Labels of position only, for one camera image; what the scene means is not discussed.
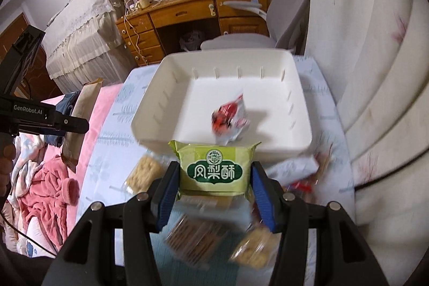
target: red snack wrapper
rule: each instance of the red snack wrapper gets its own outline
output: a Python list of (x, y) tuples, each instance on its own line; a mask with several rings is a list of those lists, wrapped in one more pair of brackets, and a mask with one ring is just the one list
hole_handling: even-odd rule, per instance
[(216, 144), (225, 146), (230, 141), (235, 141), (239, 135), (249, 127), (246, 118), (246, 109), (243, 94), (235, 100), (220, 106), (212, 114), (212, 132), (216, 137)]

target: blue gripper pad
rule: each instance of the blue gripper pad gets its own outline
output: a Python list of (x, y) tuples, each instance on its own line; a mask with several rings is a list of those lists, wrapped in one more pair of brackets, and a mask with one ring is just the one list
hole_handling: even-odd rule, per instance
[(180, 164), (171, 162), (151, 202), (152, 213), (157, 217), (159, 231), (168, 223), (179, 190)]
[(252, 186), (256, 205), (258, 206), (263, 223), (271, 232), (276, 232), (275, 201), (278, 201), (278, 198), (273, 192), (269, 178), (259, 162), (252, 163), (250, 185)]

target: green snack package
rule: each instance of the green snack package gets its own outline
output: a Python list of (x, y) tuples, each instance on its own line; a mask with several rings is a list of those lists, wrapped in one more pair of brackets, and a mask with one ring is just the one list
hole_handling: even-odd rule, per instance
[(180, 159), (179, 190), (186, 195), (234, 196), (247, 192), (256, 146), (224, 147), (169, 142)]

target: gray chair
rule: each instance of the gray chair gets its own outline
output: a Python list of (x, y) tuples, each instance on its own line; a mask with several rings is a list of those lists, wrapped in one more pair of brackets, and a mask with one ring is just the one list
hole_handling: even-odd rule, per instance
[(255, 33), (222, 35), (201, 44), (202, 50), (232, 48), (282, 48), (291, 49), (290, 39), (310, 0), (272, 0), (268, 12), (253, 2), (224, 2), (235, 9), (252, 11), (267, 21), (270, 37)]

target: box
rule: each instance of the box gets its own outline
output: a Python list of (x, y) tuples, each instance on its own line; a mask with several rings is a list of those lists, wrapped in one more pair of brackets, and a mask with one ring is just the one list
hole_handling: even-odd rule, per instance
[(243, 93), (249, 128), (240, 141), (259, 161), (282, 161), (312, 141), (307, 105), (292, 55), (281, 49), (204, 50), (168, 55), (131, 123), (137, 141), (158, 154), (167, 144), (214, 144), (212, 113)]

